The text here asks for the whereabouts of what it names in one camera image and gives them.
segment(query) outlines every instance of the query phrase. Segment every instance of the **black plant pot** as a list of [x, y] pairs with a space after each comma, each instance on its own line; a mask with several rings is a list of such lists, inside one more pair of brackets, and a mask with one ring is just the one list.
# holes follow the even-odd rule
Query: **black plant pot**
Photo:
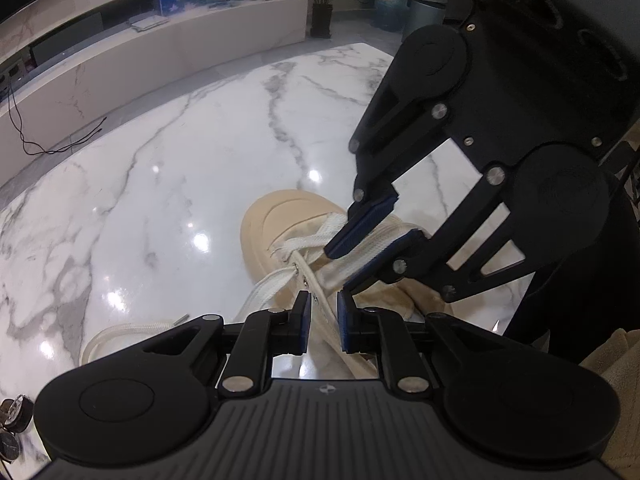
[[314, 4], [311, 10], [311, 37], [330, 38], [329, 24], [331, 23], [331, 13], [334, 10], [332, 4]]

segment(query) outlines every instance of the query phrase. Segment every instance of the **trash can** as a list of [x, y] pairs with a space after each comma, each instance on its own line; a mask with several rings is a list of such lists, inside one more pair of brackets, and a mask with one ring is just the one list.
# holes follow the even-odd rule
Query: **trash can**
[[402, 40], [417, 28], [427, 25], [441, 25], [448, 0], [407, 0], [409, 17], [404, 26]]

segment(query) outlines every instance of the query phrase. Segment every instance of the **metal screw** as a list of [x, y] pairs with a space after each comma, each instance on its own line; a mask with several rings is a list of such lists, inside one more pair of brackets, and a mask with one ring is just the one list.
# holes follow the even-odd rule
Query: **metal screw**
[[360, 147], [360, 141], [358, 139], [351, 139], [349, 141], [349, 151], [351, 153], [357, 152], [359, 147]]
[[431, 117], [433, 117], [434, 119], [442, 119], [445, 115], [447, 115], [448, 111], [449, 109], [447, 108], [446, 104], [438, 103], [431, 109]]
[[429, 387], [429, 381], [422, 377], [403, 377], [398, 381], [398, 388], [408, 394], [421, 394]]
[[505, 177], [504, 170], [499, 166], [494, 166], [486, 172], [487, 182], [492, 186], [500, 186], [500, 184], [504, 182]]
[[393, 267], [396, 274], [404, 274], [406, 272], [406, 261], [396, 260]]
[[442, 287], [442, 299], [444, 301], [451, 301], [456, 295], [456, 288], [453, 285], [445, 285]]
[[244, 375], [234, 375], [222, 381], [222, 387], [232, 393], [245, 392], [254, 387], [254, 382]]

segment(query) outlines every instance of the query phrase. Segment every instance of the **sneaker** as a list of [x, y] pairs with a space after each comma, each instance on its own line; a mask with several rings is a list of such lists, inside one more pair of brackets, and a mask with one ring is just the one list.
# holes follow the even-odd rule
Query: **sneaker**
[[[290, 309], [300, 290], [316, 298], [312, 330], [337, 352], [357, 379], [378, 376], [372, 362], [342, 352], [336, 296], [347, 280], [403, 236], [412, 224], [388, 216], [346, 256], [329, 260], [324, 246], [347, 221], [346, 213], [329, 200], [302, 190], [281, 190], [258, 199], [245, 213], [240, 228], [242, 255], [256, 285], [235, 322], [270, 306]], [[414, 280], [393, 285], [377, 282], [354, 297], [356, 306], [395, 310], [405, 320], [419, 313], [450, 313], [440, 296]]]

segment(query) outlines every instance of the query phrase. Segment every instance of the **water bottle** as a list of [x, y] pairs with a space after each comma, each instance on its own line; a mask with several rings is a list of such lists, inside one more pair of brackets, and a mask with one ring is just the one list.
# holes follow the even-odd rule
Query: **water bottle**
[[406, 0], [376, 0], [373, 26], [389, 32], [402, 30], [409, 11], [406, 3]]

